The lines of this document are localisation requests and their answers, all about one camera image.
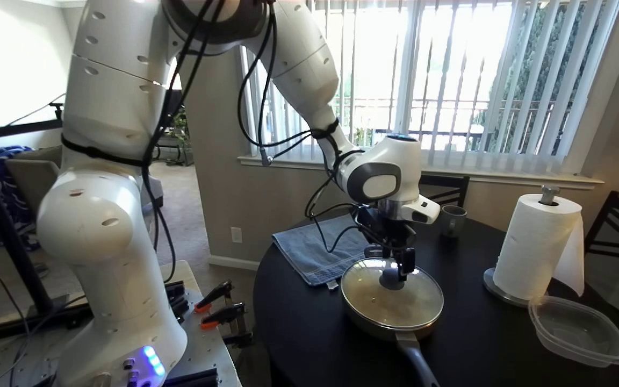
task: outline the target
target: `wall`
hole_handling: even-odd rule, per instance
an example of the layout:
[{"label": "wall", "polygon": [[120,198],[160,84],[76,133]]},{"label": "wall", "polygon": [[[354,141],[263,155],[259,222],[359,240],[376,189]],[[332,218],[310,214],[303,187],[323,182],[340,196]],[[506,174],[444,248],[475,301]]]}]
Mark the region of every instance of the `wall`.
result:
[{"label": "wall", "polygon": [[[245,143],[236,129],[236,88],[240,82],[238,55],[227,53],[202,61],[196,92],[187,100],[193,129],[193,153],[202,189],[210,254],[258,261],[269,246],[270,232],[303,218],[303,205],[321,180],[321,171],[248,167],[238,164]],[[588,176],[606,182],[595,189],[562,189],[560,196],[585,205],[585,223],[595,217],[607,189],[619,187],[619,79],[596,129],[595,150],[588,155]],[[494,227],[506,227],[516,198],[536,191],[538,182],[472,180],[467,189],[471,217]],[[330,203],[341,199],[332,189]],[[230,240],[230,226],[242,227],[242,242]]]},{"label": "wall", "polygon": [[[0,0],[0,127],[49,103],[66,88],[71,40],[60,9]],[[20,119],[49,119],[54,109]],[[27,133],[2,143],[47,146],[55,133]]]}]

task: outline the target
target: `floor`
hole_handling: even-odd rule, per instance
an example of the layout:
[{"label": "floor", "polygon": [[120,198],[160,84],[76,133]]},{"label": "floor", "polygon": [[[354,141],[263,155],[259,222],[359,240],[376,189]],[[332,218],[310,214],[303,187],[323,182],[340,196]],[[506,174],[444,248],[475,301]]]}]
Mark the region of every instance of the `floor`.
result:
[{"label": "floor", "polygon": [[[210,290],[212,286],[225,280],[231,281],[234,286],[231,297],[234,301],[245,302],[247,307],[245,323],[254,330],[254,311],[251,311],[251,290],[254,290],[254,276],[255,276],[254,270],[210,266],[205,261],[209,242],[205,242],[196,170],[183,167],[183,165],[155,164],[152,176],[160,180],[162,191],[164,191],[162,214],[170,223],[178,260],[184,260],[188,264],[202,293]],[[160,242],[156,251],[159,251],[159,260],[168,264],[170,261],[168,244]],[[81,295],[78,283],[74,281],[73,272],[66,266],[47,258],[42,251],[34,251],[31,260],[44,261],[49,266],[49,270],[42,275],[42,283],[49,297]],[[0,276],[4,280],[6,288],[10,288],[15,302],[26,311],[31,305],[31,301],[26,295],[26,288],[19,281],[2,246],[0,246]],[[0,286],[0,320],[13,320],[15,316],[16,311]],[[0,385],[9,385],[6,374],[15,356],[13,348],[16,348],[19,342],[20,338],[0,340]],[[35,346],[49,348],[49,344],[35,344],[34,340],[30,340],[27,348],[31,351]],[[242,351],[230,348],[230,354],[236,363],[238,379],[242,385],[251,385],[251,387],[269,385],[269,363],[265,363],[263,348],[259,346],[258,340],[254,346],[247,346]]]}]

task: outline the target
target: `white wall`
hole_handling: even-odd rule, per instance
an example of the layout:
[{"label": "white wall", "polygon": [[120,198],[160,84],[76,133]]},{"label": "white wall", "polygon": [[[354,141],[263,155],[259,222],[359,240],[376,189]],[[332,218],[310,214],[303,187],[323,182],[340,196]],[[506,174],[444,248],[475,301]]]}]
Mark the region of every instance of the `white wall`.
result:
[{"label": "white wall", "polygon": [[[71,36],[60,9],[0,0],[0,127],[42,108],[66,88]],[[49,119],[54,109],[20,119]],[[27,133],[2,143],[47,146],[57,133]]]}]

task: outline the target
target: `black table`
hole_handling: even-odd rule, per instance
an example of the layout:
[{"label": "black table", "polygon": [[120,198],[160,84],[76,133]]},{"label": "black table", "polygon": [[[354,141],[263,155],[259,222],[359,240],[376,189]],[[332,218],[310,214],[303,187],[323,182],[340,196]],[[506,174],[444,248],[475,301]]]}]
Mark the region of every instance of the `black table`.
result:
[{"label": "black table", "polygon": [[[416,266],[443,288],[444,311],[421,342],[443,387],[475,385],[619,385],[619,366],[588,367],[547,353],[523,307],[483,290],[480,272],[495,261],[502,232],[467,222],[455,242],[436,227],[416,227]],[[549,293],[570,293],[557,283]],[[579,302],[601,309],[615,325],[619,311],[593,290]],[[269,351],[275,383],[310,387],[414,385],[414,370],[394,342],[380,342],[348,320],[340,290],[310,288],[276,246],[259,261],[254,311]]]}]

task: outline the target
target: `blue cloth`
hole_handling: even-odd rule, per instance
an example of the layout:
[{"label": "blue cloth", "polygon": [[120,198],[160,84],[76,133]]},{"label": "blue cloth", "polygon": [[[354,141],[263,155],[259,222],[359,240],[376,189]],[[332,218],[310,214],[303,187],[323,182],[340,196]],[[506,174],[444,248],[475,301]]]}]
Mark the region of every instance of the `blue cloth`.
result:
[{"label": "blue cloth", "polygon": [[348,214],[317,222],[317,226],[304,223],[273,234],[284,258],[310,286],[323,286],[340,280],[357,260],[364,258],[364,246],[369,244],[357,227],[350,227],[354,222]]}]

